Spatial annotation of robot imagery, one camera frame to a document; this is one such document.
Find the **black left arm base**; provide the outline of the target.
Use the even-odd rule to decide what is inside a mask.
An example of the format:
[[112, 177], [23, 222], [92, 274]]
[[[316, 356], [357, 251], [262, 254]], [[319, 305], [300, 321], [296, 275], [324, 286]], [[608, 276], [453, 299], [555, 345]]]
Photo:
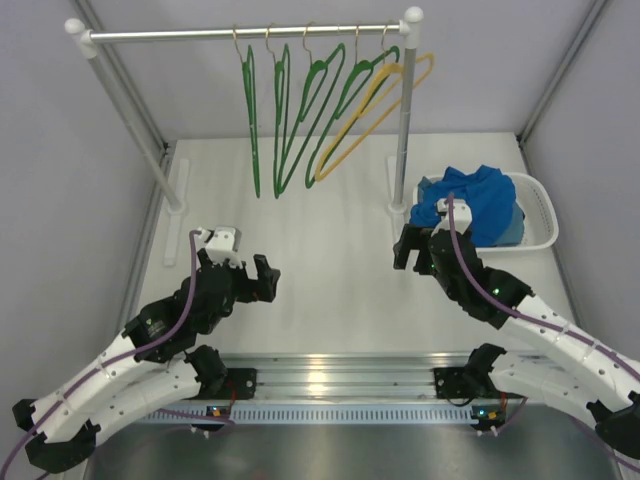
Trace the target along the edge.
[[193, 400], [250, 400], [257, 386], [257, 370], [254, 368], [230, 368], [220, 388], [215, 392], [200, 392]]

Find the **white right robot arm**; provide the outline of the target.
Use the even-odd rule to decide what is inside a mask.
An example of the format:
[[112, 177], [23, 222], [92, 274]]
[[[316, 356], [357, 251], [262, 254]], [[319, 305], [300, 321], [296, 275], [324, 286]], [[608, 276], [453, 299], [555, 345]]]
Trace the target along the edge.
[[435, 278], [472, 318], [516, 338], [554, 362], [537, 366], [485, 343], [473, 350], [464, 378], [474, 397], [494, 392], [535, 399], [593, 429], [621, 454], [639, 457], [639, 363], [564, 319], [514, 275], [483, 264], [467, 234], [405, 225], [393, 247], [403, 270]]

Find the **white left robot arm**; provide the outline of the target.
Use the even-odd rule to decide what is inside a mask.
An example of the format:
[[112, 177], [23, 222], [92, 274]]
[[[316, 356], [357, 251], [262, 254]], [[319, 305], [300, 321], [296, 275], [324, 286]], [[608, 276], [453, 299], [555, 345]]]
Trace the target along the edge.
[[214, 263], [203, 250], [191, 256], [191, 274], [170, 296], [143, 307], [112, 343], [51, 394], [23, 399], [12, 412], [27, 436], [29, 463], [48, 473], [84, 462], [113, 434], [183, 399], [214, 397], [228, 384], [219, 352], [197, 345], [238, 303], [271, 303], [281, 273], [266, 257], [246, 266]]

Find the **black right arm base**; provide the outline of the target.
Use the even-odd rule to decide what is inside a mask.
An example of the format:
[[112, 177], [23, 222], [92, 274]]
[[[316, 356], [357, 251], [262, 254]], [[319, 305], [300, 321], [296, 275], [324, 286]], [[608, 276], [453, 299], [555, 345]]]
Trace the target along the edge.
[[478, 399], [499, 399], [486, 372], [467, 367], [442, 367], [433, 370], [436, 397], [454, 406], [463, 407]]

